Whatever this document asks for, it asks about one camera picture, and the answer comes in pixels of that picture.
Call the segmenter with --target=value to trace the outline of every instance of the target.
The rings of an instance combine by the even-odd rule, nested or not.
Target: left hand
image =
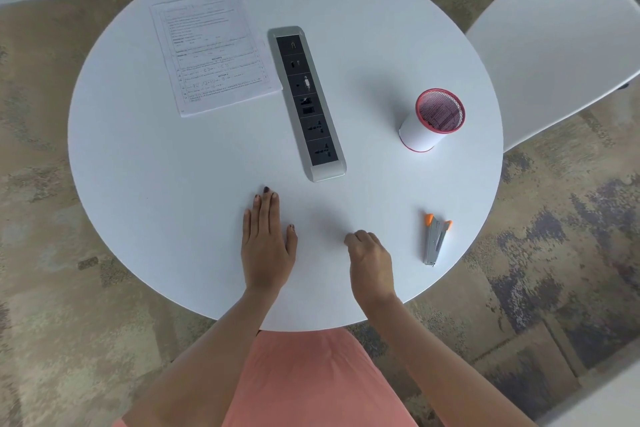
[[[280,197],[268,187],[255,195],[253,208],[244,211],[242,264],[247,291],[278,293],[296,261],[298,236],[287,227],[287,242],[280,226]]]

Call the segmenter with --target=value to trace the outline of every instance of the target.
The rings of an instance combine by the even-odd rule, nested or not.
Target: round white table
[[[137,277],[220,318],[240,297],[241,219],[268,185],[298,259],[267,330],[332,328],[365,318],[351,294],[347,232],[391,253],[405,302],[458,261],[493,203],[502,124],[489,76],[465,35],[429,0],[246,0],[265,37],[304,30],[345,155],[344,176],[311,182],[282,92],[180,117],[150,6],[134,0],[95,43],[68,124],[70,164],[93,226]],[[422,91],[445,88],[467,119],[432,151],[398,138]],[[424,213],[453,220],[435,267],[422,263]]]

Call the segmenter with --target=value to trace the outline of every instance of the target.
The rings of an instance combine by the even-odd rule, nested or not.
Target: chair backrest
[[[495,0],[467,36],[491,76],[505,150],[640,73],[634,0]]]

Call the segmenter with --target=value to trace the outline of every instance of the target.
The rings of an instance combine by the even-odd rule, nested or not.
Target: mesh pen cup
[[[465,108],[451,91],[432,88],[423,92],[400,126],[400,140],[414,152],[427,152],[465,123]]]

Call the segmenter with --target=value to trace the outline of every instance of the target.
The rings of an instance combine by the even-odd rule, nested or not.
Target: patterned carpet
[[[0,7],[2,425],[107,426],[212,323],[109,253],[70,175],[77,74],[130,1]],[[492,0],[433,1],[465,30]],[[534,419],[640,335],[638,123],[635,82],[508,152],[480,236],[408,304]],[[418,424],[440,425],[375,331],[350,330]]]

